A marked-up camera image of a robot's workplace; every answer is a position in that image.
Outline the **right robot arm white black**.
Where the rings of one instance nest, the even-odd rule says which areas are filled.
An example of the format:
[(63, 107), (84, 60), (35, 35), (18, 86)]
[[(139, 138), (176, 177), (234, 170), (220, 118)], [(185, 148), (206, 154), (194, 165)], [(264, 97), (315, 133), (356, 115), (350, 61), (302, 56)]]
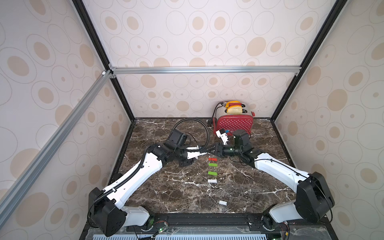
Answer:
[(253, 147), (244, 130), (236, 130), (232, 136), (232, 145), (228, 144), (227, 136), (223, 136), (222, 142), (209, 146), (207, 152), (220, 158), (238, 157), (241, 163), (271, 175), (296, 193), (294, 201), (271, 205), (263, 212), (262, 222), (266, 230), (273, 231), (279, 224), (293, 220), (316, 224), (332, 211), (335, 201), (322, 174), (307, 173), (276, 160)]

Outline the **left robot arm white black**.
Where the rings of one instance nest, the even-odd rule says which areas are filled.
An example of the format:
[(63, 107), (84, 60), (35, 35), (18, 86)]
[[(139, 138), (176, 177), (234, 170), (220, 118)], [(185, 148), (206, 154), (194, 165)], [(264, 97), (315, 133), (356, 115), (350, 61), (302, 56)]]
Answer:
[(164, 143), (149, 146), (140, 161), (118, 180), (104, 189), (94, 188), (88, 196), (87, 220), (111, 237), (123, 227), (138, 226), (148, 231), (153, 228), (155, 216), (143, 206), (127, 207), (131, 195), (167, 163), (178, 161), (189, 166), (200, 155), (200, 147), (186, 145), (188, 135), (171, 131)]

